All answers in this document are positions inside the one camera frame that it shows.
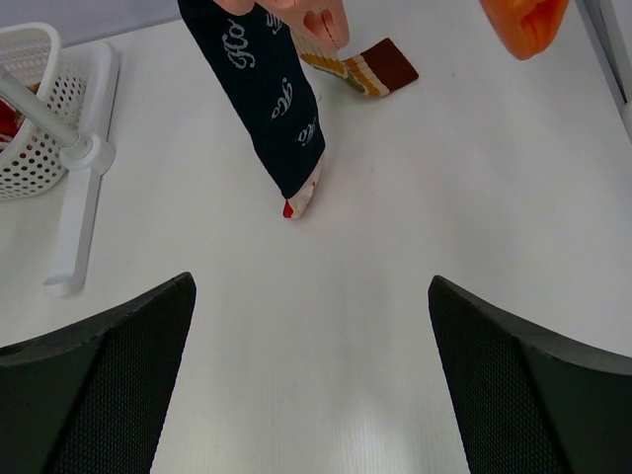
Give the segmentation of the white perforated plastic basket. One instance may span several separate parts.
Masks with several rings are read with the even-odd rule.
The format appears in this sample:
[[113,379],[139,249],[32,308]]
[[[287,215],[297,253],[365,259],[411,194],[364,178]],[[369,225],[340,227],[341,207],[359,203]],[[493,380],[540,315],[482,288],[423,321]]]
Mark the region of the white perforated plastic basket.
[[[1,64],[65,124],[78,127],[90,66],[63,48],[53,27],[30,23],[3,28]],[[48,131],[9,106],[16,111],[19,131],[1,148],[1,199],[34,197],[63,177],[61,147]]]

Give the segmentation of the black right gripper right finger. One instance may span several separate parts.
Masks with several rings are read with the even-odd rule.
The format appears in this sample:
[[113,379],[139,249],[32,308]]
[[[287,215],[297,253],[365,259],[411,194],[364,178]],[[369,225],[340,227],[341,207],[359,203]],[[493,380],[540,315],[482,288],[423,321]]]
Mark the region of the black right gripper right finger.
[[630,472],[630,357],[538,326],[442,276],[428,298],[470,472]]

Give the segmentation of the pink round clip hanger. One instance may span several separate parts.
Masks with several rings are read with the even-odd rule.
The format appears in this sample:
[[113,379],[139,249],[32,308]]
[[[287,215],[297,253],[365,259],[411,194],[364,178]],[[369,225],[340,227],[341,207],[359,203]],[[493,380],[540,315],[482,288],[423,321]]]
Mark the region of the pink round clip hanger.
[[[259,5],[330,51],[338,51],[350,41],[347,13],[341,1],[219,1],[217,5],[236,16]],[[480,5],[507,51],[518,60],[527,60],[552,43],[569,1],[487,0]]]

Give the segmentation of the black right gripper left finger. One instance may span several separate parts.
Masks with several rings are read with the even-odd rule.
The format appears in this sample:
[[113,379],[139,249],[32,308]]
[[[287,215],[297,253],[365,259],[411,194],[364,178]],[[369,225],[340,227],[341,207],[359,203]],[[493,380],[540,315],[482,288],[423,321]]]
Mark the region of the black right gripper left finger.
[[193,276],[182,273],[2,348],[2,472],[149,472],[196,297]]

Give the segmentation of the navy sock red toe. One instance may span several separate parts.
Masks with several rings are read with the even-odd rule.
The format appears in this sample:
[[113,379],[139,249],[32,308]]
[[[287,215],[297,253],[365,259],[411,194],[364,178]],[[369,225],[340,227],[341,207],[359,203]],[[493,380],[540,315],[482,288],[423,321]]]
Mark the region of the navy sock red toe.
[[179,9],[284,197],[284,217],[299,218],[319,183],[326,143],[289,27],[260,5],[243,15],[214,1],[182,1]]

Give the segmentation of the silver white clothes rack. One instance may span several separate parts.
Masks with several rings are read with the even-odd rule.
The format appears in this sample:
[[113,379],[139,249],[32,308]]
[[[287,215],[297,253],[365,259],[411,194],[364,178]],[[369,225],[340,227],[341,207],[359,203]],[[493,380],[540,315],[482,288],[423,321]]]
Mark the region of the silver white clothes rack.
[[57,297],[75,293],[86,278],[101,183],[116,157],[108,136],[119,78],[119,55],[111,44],[63,48],[90,66],[77,128],[65,124],[1,64],[1,100],[48,131],[61,147],[67,185],[56,249],[43,284]]

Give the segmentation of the beige striped ribbed sock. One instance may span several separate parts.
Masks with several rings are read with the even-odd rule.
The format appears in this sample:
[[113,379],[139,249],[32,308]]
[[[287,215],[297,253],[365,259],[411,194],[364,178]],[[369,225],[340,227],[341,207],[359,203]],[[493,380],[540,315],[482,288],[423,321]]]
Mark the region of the beige striped ribbed sock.
[[307,65],[337,77],[366,97],[381,98],[412,84],[419,73],[395,42],[386,38],[347,59],[322,49],[315,40],[291,32],[300,59]]

